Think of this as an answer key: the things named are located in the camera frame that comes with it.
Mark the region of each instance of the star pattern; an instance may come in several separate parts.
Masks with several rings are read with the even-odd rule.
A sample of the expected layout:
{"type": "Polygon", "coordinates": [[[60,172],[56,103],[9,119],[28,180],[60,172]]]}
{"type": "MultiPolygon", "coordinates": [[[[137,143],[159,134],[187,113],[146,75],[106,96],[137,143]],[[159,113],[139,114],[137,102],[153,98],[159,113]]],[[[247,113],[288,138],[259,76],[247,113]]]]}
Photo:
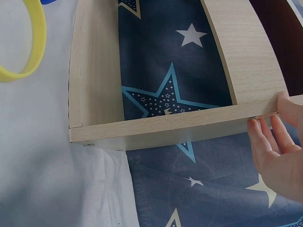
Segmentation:
{"type": "MultiPolygon", "coordinates": [[[[171,63],[169,71],[156,93],[125,86],[122,86],[122,92],[142,111],[142,118],[218,107],[182,100],[173,63],[171,63]]],[[[196,163],[191,142],[177,144],[177,146],[196,163]]]]}
{"type": "Polygon", "coordinates": [[[297,222],[278,227],[303,227],[303,217],[301,217],[297,222]]]}
{"type": "Polygon", "coordinates": [[[177,209],[171,215],[166,227],[182,227],[177,209]]]}
{"type": "Polygon", "coordinates": [[[119,0],[118,6],[122,6],[141,19],[139,0],[119,0]]]}
{"type": "Polygon", "coordinates": [[[270,188],[268,188],[265,185],[261,174],[259,174],[259,183],[255,184],[251,187],[248,187],[246,189],[266,192],[266,194],[268,196],[268,208],[270,208],[271,205],[273,205],[273,203],[276,199],[276,192],[274,192],[273,190],[271,190],[270,188]]]}
{"type": "Polygon", "coordinates": [[[193,23],[190,24],[188,30],[176,30],[176,32],[179,32],[181,35],[184,36],[183,43],[181,46],[185,46],[189,43],[195,43],[203,48],[200,38],[206,35],[207,33],[197,32],[193,23]]]}
{"type": "Polygon", "coordinates": [[[186,180],[189,180],[191,182],[191,187],[194,186],[196,183],[199,184],[199,185],[202,185],[204,186],[204,184],[202,184],[201,181],[197,181],[197,180],[194,180],[193,178],[189,177],[188,179],[185,178],[186,180]]]}

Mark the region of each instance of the wooden shelf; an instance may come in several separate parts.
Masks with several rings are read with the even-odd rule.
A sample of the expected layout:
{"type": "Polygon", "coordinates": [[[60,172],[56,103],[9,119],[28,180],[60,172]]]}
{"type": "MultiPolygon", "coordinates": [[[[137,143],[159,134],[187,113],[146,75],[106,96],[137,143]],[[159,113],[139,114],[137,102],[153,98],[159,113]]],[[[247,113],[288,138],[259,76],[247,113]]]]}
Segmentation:
{"type": "MultiPolygon", "coordinates": [[[[248,0],[203,0],[232,106],[124,121],[118,5],[79,0],[71,51],[70,141],[140,149],[211,139],[246,130],[250,117],[276,114],[286,85],[270,41],[248,0]]],[[[291,98],[303,104],[303,97],[291,98]]]]}

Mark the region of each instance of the yellow rubber band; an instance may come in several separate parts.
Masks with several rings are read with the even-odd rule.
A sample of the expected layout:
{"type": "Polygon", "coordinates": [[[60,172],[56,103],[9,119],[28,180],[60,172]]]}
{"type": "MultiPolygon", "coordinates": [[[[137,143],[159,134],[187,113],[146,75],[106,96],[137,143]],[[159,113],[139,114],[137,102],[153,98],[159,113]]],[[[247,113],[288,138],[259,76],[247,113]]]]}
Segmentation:
{"type": "Polygon", "coordinates": [[[23,0],[33,28],[33,47],[26,67],[20,73],[13,73],[0,65],[0,82],[11,82],[32,74],[39,66],[46,45],[46,21],[40,0],[23,0]]]}

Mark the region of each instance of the star print fabric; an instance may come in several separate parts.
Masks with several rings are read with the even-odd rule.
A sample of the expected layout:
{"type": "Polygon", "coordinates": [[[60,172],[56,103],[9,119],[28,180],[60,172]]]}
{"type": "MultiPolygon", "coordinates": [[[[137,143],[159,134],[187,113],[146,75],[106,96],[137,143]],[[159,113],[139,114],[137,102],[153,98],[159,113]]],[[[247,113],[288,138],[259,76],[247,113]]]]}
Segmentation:
{"type": "MultiPolygon", "coordinates": [[[[130,8],[136,3],[136,8],[119,7],[125,120],[232,105],[200,0],[121,2],[130,8]]],[[[295,130],[288,128],[298,143],[295,130]]],[[[142,227],[302,223],[303,206],[263,184],[246,133],[128,151],[127,158],[142,227]]]]}

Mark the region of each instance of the small white star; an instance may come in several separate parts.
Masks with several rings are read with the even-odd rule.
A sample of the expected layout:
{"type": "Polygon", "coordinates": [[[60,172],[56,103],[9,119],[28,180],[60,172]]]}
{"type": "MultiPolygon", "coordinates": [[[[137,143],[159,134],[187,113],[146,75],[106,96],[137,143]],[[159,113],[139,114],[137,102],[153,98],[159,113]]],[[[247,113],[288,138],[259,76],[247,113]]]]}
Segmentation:
{"type": "Polygon", "coordinates": [[[259,183],[251,187],[248,187],[246,189],[266,192],[268,196],[268,208],[270,208],[271,205],[273,205],[276,199],[276,193],[265,185],[261,174],[259,174],[259,183]]]}
{"type": "Polygon", "coordinates": [[[191,178],[191,177],[189,177],[189,179],[187,179],[187,178],[185,178],[185,179],[191,181],[191,187],[194,186],[196,183],[199,184],[199,185],[204,186],[204,184],[202,184],[201,181],[194,180],[194,179],[191,178]]]}
{"type": "Polygon", "coordinates": [[[183,43],[181,46],[185,46],[186,44],[189,43],[195,43],[203,48],[200,37],[206,35],[207,33],[197,32],[192,23],[190,24],[188,30],[176,30],[176,31],[184,36],[183,43]]]}

